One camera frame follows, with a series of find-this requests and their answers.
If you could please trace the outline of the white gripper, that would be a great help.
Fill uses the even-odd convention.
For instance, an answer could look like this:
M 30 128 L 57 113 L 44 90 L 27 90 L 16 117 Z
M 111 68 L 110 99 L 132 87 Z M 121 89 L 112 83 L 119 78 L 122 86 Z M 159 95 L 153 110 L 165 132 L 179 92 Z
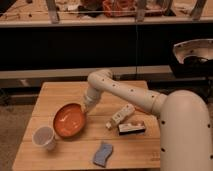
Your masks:
M 83 96 L 84 111 L 90 112 L 100 101 L 102 93 L 92 87 L 88 87 Z

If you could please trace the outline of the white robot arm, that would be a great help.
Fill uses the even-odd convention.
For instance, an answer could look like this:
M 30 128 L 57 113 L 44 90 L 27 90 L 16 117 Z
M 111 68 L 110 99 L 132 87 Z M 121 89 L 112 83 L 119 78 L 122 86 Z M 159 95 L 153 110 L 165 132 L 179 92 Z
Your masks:
M 160 118 L 161 171 L 213 171 L 213 139 L 209 111 L 192 91 L 168 95 L 117 82 L 109 69 L 87 77 L 85 108 L 90 111 L 109 92 Z

